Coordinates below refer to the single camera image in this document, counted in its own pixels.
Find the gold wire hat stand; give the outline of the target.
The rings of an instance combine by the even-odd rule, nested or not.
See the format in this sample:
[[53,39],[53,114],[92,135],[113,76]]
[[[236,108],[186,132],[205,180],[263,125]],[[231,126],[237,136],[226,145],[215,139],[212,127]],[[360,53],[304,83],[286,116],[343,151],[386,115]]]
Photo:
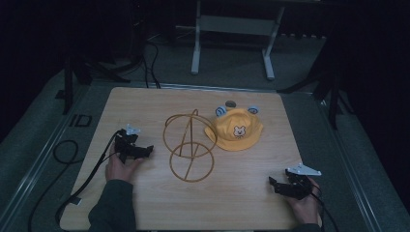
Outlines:
[[211,122],[197,109],[171,115],[165,120],[162,141],[169,152],[170,171],[180,181],[198,183],[214,170],[216,143],[208,140],[206,128],[215,134]]

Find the black metal stand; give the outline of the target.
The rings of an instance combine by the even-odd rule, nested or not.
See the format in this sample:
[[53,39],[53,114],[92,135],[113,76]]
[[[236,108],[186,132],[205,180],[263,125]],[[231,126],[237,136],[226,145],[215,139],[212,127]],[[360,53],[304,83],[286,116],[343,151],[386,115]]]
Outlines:
[[59,90],[56,99],[64,101],[63,114],[67,115],[73,106],[73,77],[76,76],[80,84],[89,85],[93,78],[89,73],[95,70],[103,77],[115,82],[130,83],[128,79],[119,76],[119,73],[135,68],[142,62],[131,60],[128,64],[109,69],[96,60],[91,59],[83,54],[75,53],[68,56],[64,63],[64,89]]
[[328,120],[331,127],[337,129],[337,110],[339,90],[342,78],[341,47],[327,40],[314,60],[307,77],[278,93],[290,94],[317,81],[312,95],[316,101],[324,101],[330,96],[328,106]]

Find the person's left hand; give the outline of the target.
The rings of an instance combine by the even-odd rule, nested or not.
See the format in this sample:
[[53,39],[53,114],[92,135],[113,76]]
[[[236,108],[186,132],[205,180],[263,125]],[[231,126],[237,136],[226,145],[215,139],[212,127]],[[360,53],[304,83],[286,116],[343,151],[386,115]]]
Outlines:
[[144,159],[133,159],[129,163],[122,163],[115,150],[115,145],[110,147],[109,154],[108,164],[105,167],[105,179],[107,181],[120,180],[130,183],[136,168]]

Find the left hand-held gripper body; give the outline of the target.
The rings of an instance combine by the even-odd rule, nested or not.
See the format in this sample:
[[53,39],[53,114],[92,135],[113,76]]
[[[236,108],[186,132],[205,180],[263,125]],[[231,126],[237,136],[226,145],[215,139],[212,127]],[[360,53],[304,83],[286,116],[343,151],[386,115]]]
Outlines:
[[125,163],[127,158],[138,159],[140,157],[139,150],[135,146],[139,132],[140,129],[133,128],[130,124],[117,131],[114,151],[119,154],[122,163]]

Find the white metal stand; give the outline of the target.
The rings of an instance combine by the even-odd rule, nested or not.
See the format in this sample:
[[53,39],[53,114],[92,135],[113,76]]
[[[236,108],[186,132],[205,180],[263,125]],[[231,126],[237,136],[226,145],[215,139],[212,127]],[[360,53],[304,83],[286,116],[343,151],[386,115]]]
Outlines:
[[202,32],[242,34],[269,38],[268,44],[261,50],[261,55],[267,79],[274,80],[276,76],[271,61],[271,53],[276,37],[278,36],[278,29],[281,25],[285,7],[280,6],[278,8],[274,19],[244,18],[203,14],[201,10],[203,1],[204,0],[195,0],[194,47],[190,73],[199,73],[201,57],[200,38]]

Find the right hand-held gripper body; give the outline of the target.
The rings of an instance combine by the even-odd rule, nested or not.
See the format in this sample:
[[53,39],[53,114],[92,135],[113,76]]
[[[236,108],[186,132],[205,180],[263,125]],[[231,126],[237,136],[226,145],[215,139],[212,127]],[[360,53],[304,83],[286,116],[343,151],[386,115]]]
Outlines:
[[313,184],[309,176],[321,176],[319,170],[308,167],[302,163],[285,169],[288,184],[285,186],[284,195],[298,200],[312,193]]

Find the yellow bear hat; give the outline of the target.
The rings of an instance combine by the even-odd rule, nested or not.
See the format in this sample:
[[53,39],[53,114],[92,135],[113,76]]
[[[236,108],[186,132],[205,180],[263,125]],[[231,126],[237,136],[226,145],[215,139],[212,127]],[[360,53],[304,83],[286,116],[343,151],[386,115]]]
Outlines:
[[263,131],[263,124],[255,106],[249,108],[228,108],[219,106],[217,118],[204,132],[208,138],[225,151],[236,152],[246,150],[255,145]]

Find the person's right hand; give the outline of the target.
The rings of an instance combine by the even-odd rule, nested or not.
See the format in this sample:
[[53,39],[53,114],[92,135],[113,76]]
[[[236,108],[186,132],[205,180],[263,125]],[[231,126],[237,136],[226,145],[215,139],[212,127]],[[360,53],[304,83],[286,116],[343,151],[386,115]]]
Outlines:
[[285,197],[286,202],[290,205],[295,219],[300,225],[319,224],[319,203],[315,198],[319,193],[319,185],[309,178],[313,184],[312,193],[305,198],[298,200],[291,197]]

